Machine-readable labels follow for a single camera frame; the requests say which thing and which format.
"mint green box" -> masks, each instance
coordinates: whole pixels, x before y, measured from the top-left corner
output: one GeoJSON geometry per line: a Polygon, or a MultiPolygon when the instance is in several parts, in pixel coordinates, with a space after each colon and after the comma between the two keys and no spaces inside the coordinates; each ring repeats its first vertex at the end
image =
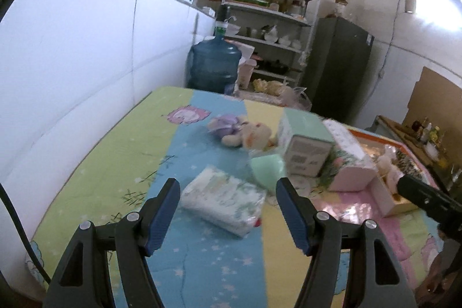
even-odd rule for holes
{"type": "Polygon", "coordinates": [[[307,111],[285,108],[277,132],[287,172],[316,177],[335,145],[321,118],[307,111]]]}

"large water jug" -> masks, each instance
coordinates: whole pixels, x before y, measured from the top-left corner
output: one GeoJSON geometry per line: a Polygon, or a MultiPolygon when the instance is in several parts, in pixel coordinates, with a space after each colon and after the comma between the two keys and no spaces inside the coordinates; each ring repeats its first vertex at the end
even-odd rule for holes
{"type": "Polygon", "coordinates": [[[222,5],[217,14],[215,38],[191,47],[186,65],[186,86],[222,94],[232,94],[237,80],[241,51],[224,40],[230,9],[222,5]]]}

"stuffed toy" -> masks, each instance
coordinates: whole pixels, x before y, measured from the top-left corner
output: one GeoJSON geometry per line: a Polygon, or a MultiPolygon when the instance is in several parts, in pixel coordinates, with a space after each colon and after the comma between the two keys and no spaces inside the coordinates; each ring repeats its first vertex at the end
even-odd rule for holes
{"type": "Polygon", "coordinates": [[[223,115],[214,117],[208,130],[218,137],[223,145],[245,149],[262,150],[271,145],[271,129],[263,123],[251,123],[243,116],[223,115]]]}

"electrical cord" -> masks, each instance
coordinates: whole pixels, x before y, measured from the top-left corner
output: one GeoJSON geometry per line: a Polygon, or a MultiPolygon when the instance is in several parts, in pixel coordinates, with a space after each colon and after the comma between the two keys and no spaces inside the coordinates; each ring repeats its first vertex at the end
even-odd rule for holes
{"type": "Polygon", "coordinates": [[[27,239],[26,232],[24,231],[24,228],[22,226],[22,223],[18,217],[18,214],[16,212],[16,209],[13,206],[13,203],[10,200],[10,197],[8,197],[8,194],[6,193],[6,190],[3,188],[2,184],[0,183],[0,198],[5,205],[6,210],[8,211],[8,214],[10,215],[14,226],[16,227],[16,231],[19,234],[19,237],[21,238],[21,241],[23,242],[24,248],[27,251],[27,254],[31,258],[32,262],[34,263],[35,267],[37,270],[40,272],[42,275],[43,279],[50,284],[51,279],[48,276],[47,272],[45,269],[43,269],[42,264],[38,260],[37,256],[35,255],[34,250],[31,247],[31,244],[29,243],[29,239],[27,239]]]}
{"type": "Polygon", "coordinates": [[[369,92],[369,94],[367,95],[366,99],[363,101],[363,103],[361,104],[361,106],[357,109],[357,111],[355,112],[354,114],[354,117],[356,117],[358,115],[358,113],[363,109],[363,107],[366,105],[366,103],[369,102],[369,100],[371,99],[372,95],[374,94],[374,92],[376,91],[377,87],[378,87],[378,84],[380,83],[380,81],[383,79],[383,71],[385,70],[385,66],[387,64],[387,59],[388,59],[388,55],[390,53],[390,49],[391,49],[391,45],[393,43],[393,39],[394,39],[394,32],[395,32],[395,29],[396,29],[396,19],[398,18],[398,15],[399,15],[399,11],[400,11],[400,5],[401,5],[401,0],[398,0],[398,4],[396,5],[396,13],[394,15],[394,19],[393,19],[393,32],[391,34],[391,40],[390,40],[390,43],[388,45],[388,49],[387,49],[387,53],[385,54],[385,58],[383,60],[383,64],[382,64],[382,67],[380,68],[380,70],[378,71],[378,74],[377,74],[377,79],[376,79],[376,82],[374,83],[374,87],[372,88],[372,90],[369,92]]]}

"dark gray refrigerator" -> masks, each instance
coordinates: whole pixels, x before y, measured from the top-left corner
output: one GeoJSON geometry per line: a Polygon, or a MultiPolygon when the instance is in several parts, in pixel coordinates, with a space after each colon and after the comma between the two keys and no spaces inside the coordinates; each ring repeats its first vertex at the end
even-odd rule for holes
{"type": "Polygon", "coordinates": [[[374,37],[341,17],[320,19],[301,87],[311,111],[345,122],[369,62],[374,37]]]}

